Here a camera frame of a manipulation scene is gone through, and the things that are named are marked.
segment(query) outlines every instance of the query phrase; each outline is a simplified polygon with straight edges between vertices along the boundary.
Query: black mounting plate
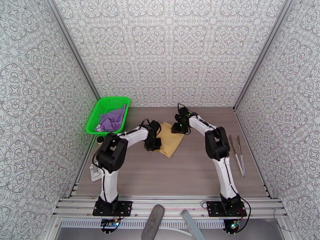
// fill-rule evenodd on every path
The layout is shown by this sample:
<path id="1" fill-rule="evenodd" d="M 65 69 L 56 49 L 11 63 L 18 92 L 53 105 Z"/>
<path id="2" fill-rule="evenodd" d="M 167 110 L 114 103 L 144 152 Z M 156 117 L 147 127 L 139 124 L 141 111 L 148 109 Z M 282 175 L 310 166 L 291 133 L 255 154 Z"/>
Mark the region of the black mounting plate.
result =
<path id="1" fill-rule="evenodd" d="M 118 201 L 118 206 L 116 209 L 116 216 L 130 216 L 132 209 L 132 201 Z M 114 216 L 110 211 L 107 211 L 102 205 L 97 201 L 94 205 L 93 216 Z"/>
<path id="2" fill-rule="evenodd" d="M 238 208 L 242 216 L 245 217 L 247 216 L 246 208 L 244 207 L 244 203 L 241 202 L 241 207 Z M 241 213 L 238 212 L 237 210 L 234 210 L 231 214 L 225 214 L 224 210 L 221 206 L 221 201 L 207 201 L 207 210 L 208 210 L 208 215 L 209 217 L 224 217 L 224 216 L 232 216 L 232 217 L 241 217 Z"/>

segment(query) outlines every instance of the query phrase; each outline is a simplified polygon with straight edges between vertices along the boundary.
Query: metal tweezers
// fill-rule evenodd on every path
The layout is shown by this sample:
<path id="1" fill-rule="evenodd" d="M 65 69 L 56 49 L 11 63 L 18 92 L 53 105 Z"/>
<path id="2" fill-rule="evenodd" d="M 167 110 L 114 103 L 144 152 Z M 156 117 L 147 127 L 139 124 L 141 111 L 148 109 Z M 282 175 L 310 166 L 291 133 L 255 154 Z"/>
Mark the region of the metal tweezers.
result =
<path id="1" fill-rule="evenodd" d="M 240 150 L 241 163 L 240 163 L 240 161 L 239 161 L 239 158 L 238 158 L 238 155 L 237 155 L 237 153 L 236 153 L 236 150 L 234 149 L 233 141 L 232 141 L 232 136 L 231 136 L 231 135 L 229 135 L 229 141 L 230 141 L 231 147 L 232 147 L 232 149 L 233 149 L 233 153 L 234 153 L 234 155 L 236 156 L 236 160 L 237 160 L 237 163 L 238 163 L 240 172 L 241 172 L 241 176 L 244 178 L 244 177 L 246 176 L 246 171 L 245 171 L 245 169 L 244 169 L 244 162 L 243 162 L 243 156 L 242 156 L 242 150 L 241 150 L 241 144 L 240 144 L 240 136 L 239 136 L 239 135 L 237 136 L 237 142 L 238 142 L 238 146 L 239 146 L 239 150 Z"/>

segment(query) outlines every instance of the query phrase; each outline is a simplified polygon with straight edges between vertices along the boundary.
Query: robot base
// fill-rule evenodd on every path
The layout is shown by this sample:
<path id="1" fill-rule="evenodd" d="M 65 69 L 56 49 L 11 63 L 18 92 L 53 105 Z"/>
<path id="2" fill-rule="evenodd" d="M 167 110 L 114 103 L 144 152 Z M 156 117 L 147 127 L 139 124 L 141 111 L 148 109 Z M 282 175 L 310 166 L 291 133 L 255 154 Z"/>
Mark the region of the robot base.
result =
<path id="1" fill-rule="evenodd" d="M 132 201 L 118 201 L 118 197 L 107 203 L 99 196 L 94 205 L 93 216 L 130 216 Z"/>
<path id="2" fill-rule="evenodd" d="M 241 202 L 241 206 L 234 209 L 234 211 L 230 212 L 229 214 L 226 214 L 222 208 L 221 201 L 208 201 L 207 202 L 207 210 L 209 217 L 224 217 L 224 216 L 234 216 L 237 218 L 241 217 L 241 213 L 238 212 L 238 210 L 242 213 L 242 216 L 247 216 L 246 208 L 244 207 L 244 203 Z"/>

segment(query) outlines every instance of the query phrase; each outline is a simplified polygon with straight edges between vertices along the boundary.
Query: yellow cloth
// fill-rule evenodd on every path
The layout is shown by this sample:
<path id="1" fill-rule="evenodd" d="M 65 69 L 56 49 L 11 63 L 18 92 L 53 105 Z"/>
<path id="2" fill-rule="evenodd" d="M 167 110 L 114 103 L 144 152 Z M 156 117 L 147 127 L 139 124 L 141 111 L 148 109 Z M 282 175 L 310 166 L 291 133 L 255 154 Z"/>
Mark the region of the yellow cloth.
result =
<path id="1" fill-rule="evenodd" d="M 184 136 L 184 134 L 171 133 L 171 127 L 171 124 L 164 122 L 161 125 L 161 132 L 157 135 L 157 138 L 161 138 L 160 153 L 167 157 L 172 156 Z"/>

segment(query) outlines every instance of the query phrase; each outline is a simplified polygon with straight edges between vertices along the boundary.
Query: gray sponge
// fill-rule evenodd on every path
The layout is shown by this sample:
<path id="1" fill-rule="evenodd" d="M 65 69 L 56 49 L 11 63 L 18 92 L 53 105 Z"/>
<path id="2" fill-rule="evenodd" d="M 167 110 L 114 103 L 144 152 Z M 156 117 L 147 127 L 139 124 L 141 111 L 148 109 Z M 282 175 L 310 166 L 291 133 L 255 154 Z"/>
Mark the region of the gray sponge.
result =
<path id="1" fill-rule="evenodd" d="M 155 205 L 141 234 L 142 240 L 154 240 L 164 215 L 162 205 Z"/>

